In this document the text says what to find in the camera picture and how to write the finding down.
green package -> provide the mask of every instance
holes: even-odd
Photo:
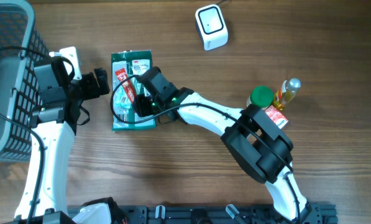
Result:
[[[112,53],[112,88],[115,89],[120,81],[117,79],[115,72],[125,68],[126,73],[128,76],[131,75],[142,75],[148,69],[152,67],[152,53],[150,50],[143,50],[143,51],[125,51],[119,53]],[[134,91],[140,95],[144,94],[145,96],[149,96],[149,92],[144,88],[144,86],[139,83],[135,78],[131,79],[131,84],[133,86]],[[149,118],[143,117],[140,118],[135,113],[132,108],[131,101],[127,97],[126,92],[124,91],[123,87],[119,87],[114,95],[113,99],[113,107],[115,113],[123,119],[124,121],[142,121],[143,119]],[[113,117],[113,131],[119,130],[135,130],[135,129],[149,129],[156,127],[156,123],[154,119],[150,121],[146,121],[140,124],[125,124],[118,121],[115,116]]]

small bottle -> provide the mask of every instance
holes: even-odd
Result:
[[[282,111],[284,107],[296,96],[297,91],[301,87],[301,82],[298,78],[285,80],[282,87],[274,94],[272,105],[276,109]]]
[[[273,92],[266,86],[258,86],[255,88],[246,101],[246,106],[250,104],[257,105],[261,109],[267,109],[273,99]]]

red tag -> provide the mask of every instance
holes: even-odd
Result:
[[[125,68],[121,68],[118,71],[115,72],[117,79],[122,82],[127,78],[127,73]],[[131,82],[128,80],[123,83],[122,85],[124,91],[126,92],[127,97],[130,99],[131,103],[134,102],[134,96],[135,91],[133,89],[133,86],[131,85]]]
[[[287,118],[285,118],[285,116],[272,105],[265,110],[265,113],[280,129],[289,122],[289,120],[287,120]]]

plastic basket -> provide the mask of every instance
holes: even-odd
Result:
[[[26,1],[0,0],[0,47],[23,46],[48,54],[34,29],[35,14]],[[32,108],[40,103],[34,62],[40,56],[23,50],[0,53],[0,113],[28,126]],[[28,161],[30,133],[0,118],[0,161]]]

white device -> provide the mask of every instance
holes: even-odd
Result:
[[[227,43],[227,25],[217,4],[198,9],[195,13],[195,25],[205,50],[215,49]]]

